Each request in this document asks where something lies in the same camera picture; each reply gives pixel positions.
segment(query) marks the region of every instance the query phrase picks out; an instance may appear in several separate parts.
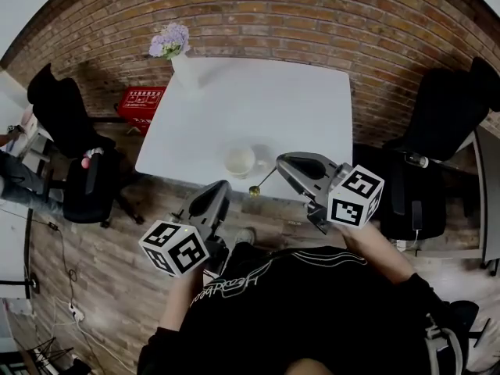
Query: power strip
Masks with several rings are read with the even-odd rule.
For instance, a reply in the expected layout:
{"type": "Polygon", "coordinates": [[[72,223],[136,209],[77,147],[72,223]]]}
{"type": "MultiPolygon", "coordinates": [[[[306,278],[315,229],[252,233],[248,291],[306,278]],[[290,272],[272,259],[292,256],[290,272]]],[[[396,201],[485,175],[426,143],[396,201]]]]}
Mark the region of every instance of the power strip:
{"type": "Polygon", "coordinates": [[[75,305],[68,303],[68,308],[70,309],[71,316],[75,319],[75,321],[81,322],[85,319],[84,313],[81,312],[75,305]]]}

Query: black office chair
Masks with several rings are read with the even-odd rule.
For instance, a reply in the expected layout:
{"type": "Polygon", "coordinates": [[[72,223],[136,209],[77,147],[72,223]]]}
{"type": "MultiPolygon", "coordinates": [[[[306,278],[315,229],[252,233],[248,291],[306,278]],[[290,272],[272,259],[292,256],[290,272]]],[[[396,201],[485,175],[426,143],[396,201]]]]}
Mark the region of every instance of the black office chair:
{"type": "Polygon", "coordinates": [[[405,134],[386,143],[383,152],[355,147],[354,164],[366,165],[386,181],[379,212],[386,237],[414,240],[417,230],[419,239],[443,234],[445,184],[437,162],[455,154],[490,108],[500,111],[498,91],[500,77],[481,58],[473,60],[469,72],[430,70],[405,134]]]}
{"type": "Polygon", "coordinates": [[[138,216],[120,190],[136,181],[140,175],[130,174],[120,179],[120,160],[123,156],[115,150],[115,142],[99,135],[85,111],[77,83],[70,78],[56,80],[51,64],[46,65],[30,82],[28,100],[33,113],[52,136],[55,146],[69,159],[74,159],[65,182],[50,182],[50,188],[63,188],[64,217],[75,223],[109,225],[108,218],[117,200],[120,207],[135,223],[144,219],[138,216]],[[88,169],[81,160],[92,148],[102,148],[103,154],[94,154],[88,169]]]}

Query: red crate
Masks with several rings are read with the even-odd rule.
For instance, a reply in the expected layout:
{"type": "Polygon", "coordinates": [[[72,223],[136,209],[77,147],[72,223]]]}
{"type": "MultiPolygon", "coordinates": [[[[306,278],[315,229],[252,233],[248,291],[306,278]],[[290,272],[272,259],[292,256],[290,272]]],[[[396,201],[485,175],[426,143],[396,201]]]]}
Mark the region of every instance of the red crate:
{"type": "Polygon", "coordinates": [[[165,89],[162,86],[130,86],[118,106],[118,115],[146,135],[165,89]]]}

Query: chair armrest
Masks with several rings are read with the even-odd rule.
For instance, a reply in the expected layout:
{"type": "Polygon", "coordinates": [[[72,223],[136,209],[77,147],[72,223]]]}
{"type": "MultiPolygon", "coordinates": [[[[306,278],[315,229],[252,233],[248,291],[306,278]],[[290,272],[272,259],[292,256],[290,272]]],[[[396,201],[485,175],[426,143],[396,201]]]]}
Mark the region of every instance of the chair armrest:
{"type": "Polygon", "coordinates": [[[102,161],[102,154],[95,153],[91,157],[91,163],[87,172],[87,183],[85,184],[85,194],[90,195],[94,192],[95,183],[97,181],[97,174],[99,163],[102,161]]]}
{"type": "Polygon", "coordinates": [[[394,161],[391,165],[391,207],[392,211],[400,216],[405,215],[405,180],[403,166],[394,161]]]}

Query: black shirt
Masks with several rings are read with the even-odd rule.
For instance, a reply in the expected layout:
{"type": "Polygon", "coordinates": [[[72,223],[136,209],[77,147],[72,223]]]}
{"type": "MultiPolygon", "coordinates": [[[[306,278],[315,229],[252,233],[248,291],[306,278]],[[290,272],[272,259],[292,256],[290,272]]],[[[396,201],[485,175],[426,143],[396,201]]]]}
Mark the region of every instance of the black shirt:
{"type": "Polygon", "coordinates": [[[159,328],[151,337],[138,373],[282,374],[310,358],[335,375],[423,375],[429,312],[457,329],[416,274],[394,286],[346,250],[289,249],[228,263],[195,297],[179,332],[159,328]]]}

